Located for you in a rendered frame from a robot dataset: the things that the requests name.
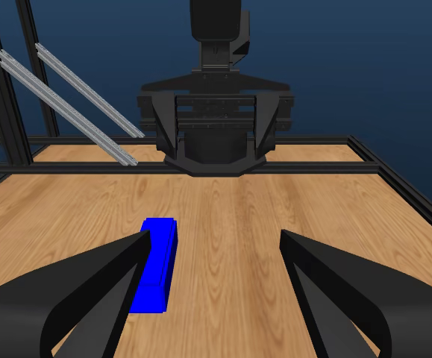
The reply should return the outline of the silver aluminium rail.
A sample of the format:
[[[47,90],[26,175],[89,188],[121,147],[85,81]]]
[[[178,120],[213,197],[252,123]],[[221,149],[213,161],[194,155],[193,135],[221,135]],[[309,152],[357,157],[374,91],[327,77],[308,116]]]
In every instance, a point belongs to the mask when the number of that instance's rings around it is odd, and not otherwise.
[[[39,78],[27,70],[21,63],[0,50],[0,65],[15,79],[32,91],[39,99],[71,122],[80,132],[108,153],[123,166],[136,166],[137,160],[116,144],[109,136],[99,130],[93,123],[81,115],[75,108],[63,100],[57,93],[45,85]]]
[[[88,84],[81,80],[73,71],[58,60],[49,50],[41,43],[35,44],[37,56],[46,65],[51,67],[67,83],[74,87],[80,94],[93,103],[101,112],[116,123],[124,132],[133,138],[144,138],[145,134],[138,129],[133,123],[127,120],[116,108],[110,105]]]

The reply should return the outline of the blue hollow block socket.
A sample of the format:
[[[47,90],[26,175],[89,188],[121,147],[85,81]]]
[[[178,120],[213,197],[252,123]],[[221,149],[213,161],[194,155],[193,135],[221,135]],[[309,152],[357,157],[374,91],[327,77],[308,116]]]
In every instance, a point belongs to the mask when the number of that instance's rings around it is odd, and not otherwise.
[[[174,218],[147,218],[141,231],[148,230],[151,250],[135,293],[130,314],[164,313],[178,247],[178,226]]]

